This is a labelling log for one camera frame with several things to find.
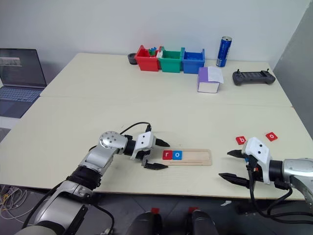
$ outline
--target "laptop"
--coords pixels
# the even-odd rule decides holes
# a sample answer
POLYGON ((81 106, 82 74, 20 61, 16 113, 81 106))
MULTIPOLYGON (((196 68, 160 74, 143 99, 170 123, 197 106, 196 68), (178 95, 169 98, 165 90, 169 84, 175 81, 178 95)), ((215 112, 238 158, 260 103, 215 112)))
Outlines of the laptop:
POLYGON ((21 118, 47 86, 35 49, 0 48, 0 116, 21 118))

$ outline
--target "red part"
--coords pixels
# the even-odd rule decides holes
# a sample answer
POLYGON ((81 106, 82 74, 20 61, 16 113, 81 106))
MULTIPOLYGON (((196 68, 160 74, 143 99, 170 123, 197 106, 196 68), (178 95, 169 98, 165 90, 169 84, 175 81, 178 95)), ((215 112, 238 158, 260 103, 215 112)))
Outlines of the red part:
POLYGON ((236 141, 239 145, 242 145, 246 142, 246 139, 244 136, 238 136, 238 137, 236 137, 236 141))
POLYGON ((269 139, 269 141, 274 141, 274 140, 278 139, 278 137, 273 132, 270 132, 270 133, 266 134, 265 136, 269 139))
POLYGON ((192 212, 194 212, 195 210, 198 210, 199 209, 199 207, 189 207, 188 208, 188 213, 192 213, 192 212))
POLYGON ((149 54, 149 50, 146 49, 143 45, 141 45, 138 49, 138 52, 135 55, 135 59, 140 67, 140 70, 159 71, 161 66, 156 56, 157 56, 157 51, 155 55, 151 56, 149 54))
POLYGON ((152 214, 158 214, 160 212, 160 208, 152 207, 151 212, 152 212, 152 214))
POLYGON ((173 151, 172 150, 164 150, 162 159, 163 160, 172 160, 173 159, 173 151))

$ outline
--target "storage bin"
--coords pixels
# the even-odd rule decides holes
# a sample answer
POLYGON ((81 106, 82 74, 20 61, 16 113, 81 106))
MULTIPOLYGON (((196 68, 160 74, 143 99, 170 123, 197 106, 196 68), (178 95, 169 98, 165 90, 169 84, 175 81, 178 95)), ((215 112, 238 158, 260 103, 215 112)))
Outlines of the storage bin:
POLYGON ((159 61, 163 72, 180 72, 182 70, 182 49, 183 47, 180 51, 170 51, 160 47, 161 57, 159 57, 159 61))
POLYGON ((199 68, 203 67, 205 63, 204 49, 202 52, 187 52, 183 47, 183 59, 182 67, 184 73, 195 73, 198 74, 199 68))
POLYGON ((149 50, 141 45, 135 55, 135 59, 142 71, 159 71, 160 69, 160 63, 157 59, 157 50, 154 55, 150 55, 149 50))

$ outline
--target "wooden board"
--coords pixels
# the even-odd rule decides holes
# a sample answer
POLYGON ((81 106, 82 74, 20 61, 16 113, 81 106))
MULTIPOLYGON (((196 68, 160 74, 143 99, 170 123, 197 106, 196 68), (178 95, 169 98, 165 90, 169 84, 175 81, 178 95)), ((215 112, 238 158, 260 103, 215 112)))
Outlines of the wooden board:
MULTIPOLYGON (((164 149, 164 151, 175 151, 176 149, 164 149)), ((164 165, 212 165, 212 155, 209 149, 179 149, 182 151, 181 160, 164 160, 164 165)))

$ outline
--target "green bin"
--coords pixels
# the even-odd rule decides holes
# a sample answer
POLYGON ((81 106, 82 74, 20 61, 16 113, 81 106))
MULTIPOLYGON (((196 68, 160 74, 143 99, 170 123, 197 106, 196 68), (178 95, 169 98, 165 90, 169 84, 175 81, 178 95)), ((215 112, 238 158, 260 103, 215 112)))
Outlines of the green bin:
POLYGON ((180 51, 165 50, 161 47, 162 56, 158 58, 163 72, 180 72, 182 70, 183 48, 180 51))

